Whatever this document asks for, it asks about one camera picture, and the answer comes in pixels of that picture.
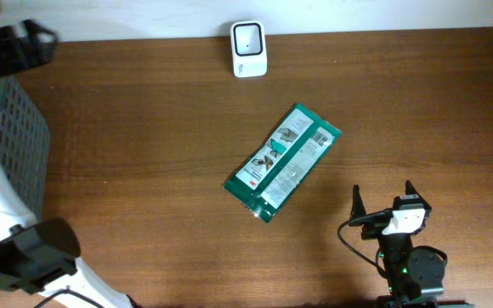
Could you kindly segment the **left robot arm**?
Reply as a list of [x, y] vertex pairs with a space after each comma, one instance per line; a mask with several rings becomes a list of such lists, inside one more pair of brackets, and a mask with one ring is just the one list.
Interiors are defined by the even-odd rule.
[[57, 44], [34, 20], [0, 25], [0, 291], [67, 307], [132, 307], [86, 264], [70, 225], [42, 217], [50, 132], [16, 76], [50, 63]]

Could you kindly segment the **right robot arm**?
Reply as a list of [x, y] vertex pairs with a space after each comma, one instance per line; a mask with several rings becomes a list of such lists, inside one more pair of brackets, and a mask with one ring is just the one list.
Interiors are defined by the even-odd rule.
[[437, 307], [443, 294], [448, 256], [431, 246], [414, 246], [412, 237], [425, 228], [432, 207], [410, 181], [405, 193], [390, 208], [367, 213], [359, 186], [353, 187], [353, 204], [347, 225], [361, 228], [362, 240], [378, 242], [374, 264], [387, 281], [388, 296], [377, 298], [378, 307]]

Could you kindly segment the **green wipes packet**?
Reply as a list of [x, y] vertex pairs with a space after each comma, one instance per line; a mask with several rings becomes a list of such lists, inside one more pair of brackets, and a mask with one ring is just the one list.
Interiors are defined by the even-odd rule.
[[223, 189], [268, 223], [341, 136], [339, 128], [295, 104]]

